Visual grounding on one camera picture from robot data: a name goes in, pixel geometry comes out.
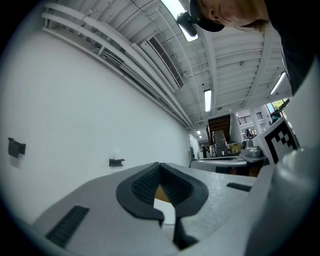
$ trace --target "camera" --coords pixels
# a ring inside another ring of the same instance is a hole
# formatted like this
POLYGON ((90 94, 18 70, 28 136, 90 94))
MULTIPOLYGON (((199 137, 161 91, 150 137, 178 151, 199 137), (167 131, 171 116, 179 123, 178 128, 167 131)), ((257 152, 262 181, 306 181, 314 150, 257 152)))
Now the camera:
POLYGON ((191 15, 187 11, 180 12, 176 17, 176 22, 183 27, 191 37, 197 35, 197 28, 192 21, 191 15))

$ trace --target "cardboard box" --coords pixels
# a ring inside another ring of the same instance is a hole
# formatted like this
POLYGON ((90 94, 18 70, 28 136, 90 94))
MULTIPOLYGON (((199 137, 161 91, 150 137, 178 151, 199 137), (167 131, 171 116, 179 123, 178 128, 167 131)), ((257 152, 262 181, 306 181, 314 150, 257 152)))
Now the cardboard box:
POLYGON ((240 153, 241 152, 241 143, 229 144, 230 154, 240 153))

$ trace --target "black slot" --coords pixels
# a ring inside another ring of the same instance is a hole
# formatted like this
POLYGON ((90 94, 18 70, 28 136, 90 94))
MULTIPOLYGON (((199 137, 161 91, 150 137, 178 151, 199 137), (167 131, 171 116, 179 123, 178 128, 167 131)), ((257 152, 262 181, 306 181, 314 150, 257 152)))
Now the black slot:
POLYGON ((226 186, 229 188, 235 189, 235 190, 241 190, 241 191, 245 191, 245 192, 250 192, 250 190, 252 188, 252 186, 233 183, 233 182, 228 183, 226 186))
POLYGON ((74 206, 46 235, 46 238, 64 248, 88 212, 88 208, 74 206))

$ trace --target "white panel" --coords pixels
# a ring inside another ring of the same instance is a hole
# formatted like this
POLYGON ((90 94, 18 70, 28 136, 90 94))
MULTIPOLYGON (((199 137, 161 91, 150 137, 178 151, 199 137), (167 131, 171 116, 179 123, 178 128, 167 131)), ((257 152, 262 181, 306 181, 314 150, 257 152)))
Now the white panel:
POLYGON ((0 76, 0 180, 20 218, 31 224, 100 176, 150 162, 189 165, 188 131, 120 77, 44 32, 23 42, 0 76), (19 160, 8 155, 8 137, 26 143, 19 160), (109 167, 116 151, 123 167, 109 167))

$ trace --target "air vent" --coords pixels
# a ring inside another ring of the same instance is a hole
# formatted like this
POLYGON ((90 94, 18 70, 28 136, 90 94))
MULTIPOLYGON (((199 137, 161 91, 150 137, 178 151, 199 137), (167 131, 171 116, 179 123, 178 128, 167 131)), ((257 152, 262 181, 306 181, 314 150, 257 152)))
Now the air vent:
POLYGON ((172 85, 176 84, 176 89, 181 89, 181 87, 184 85, 184 82, 182 81, 181 76, 178 70, 176 69, 174 63, 170 59, 165 49, 161 46, 159 41, 155 37, 151 37, 149 40, 146 41, 146 43, 147 44, 142 43, 141 48, 157 64, 159 69, 163 72, 163 74, 167 77, 167 79, 171 82, 171 84, 172 85), (149 47, 152 48, 156 54, 152 53, 150 49, 146 47, 146 45, 149 45, 149 47), (157 55, 161 59, 162 63, 159 63, 155 55, 157 55))

